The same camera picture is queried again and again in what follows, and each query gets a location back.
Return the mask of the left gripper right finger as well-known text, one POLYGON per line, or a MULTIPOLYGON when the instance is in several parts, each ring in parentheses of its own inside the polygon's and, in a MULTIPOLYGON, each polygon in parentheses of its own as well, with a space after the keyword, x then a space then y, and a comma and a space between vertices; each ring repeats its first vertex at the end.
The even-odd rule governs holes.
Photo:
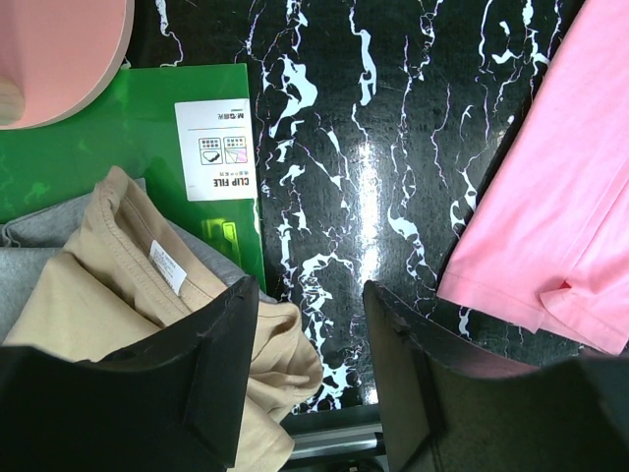
POLYGON ((628 360, 534 367, 365 284, 373 375, 393 471, 624 471, 628 360))

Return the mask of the pink t shirt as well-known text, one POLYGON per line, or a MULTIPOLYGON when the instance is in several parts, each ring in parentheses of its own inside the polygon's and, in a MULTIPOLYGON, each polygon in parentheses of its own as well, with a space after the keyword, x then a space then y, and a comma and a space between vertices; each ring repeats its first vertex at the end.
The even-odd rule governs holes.
POLYGON ((628 5, 587 1, 439 298, 617 355, 628 342, 628 5))

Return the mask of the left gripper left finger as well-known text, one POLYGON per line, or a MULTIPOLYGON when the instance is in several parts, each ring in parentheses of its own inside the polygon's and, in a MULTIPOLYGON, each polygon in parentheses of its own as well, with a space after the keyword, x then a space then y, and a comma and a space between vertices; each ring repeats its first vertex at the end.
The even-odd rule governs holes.
POLYGON ((1 351, 5 471, 224 471, 235 464, 257 326, 246 276, 102 360, 1 351))

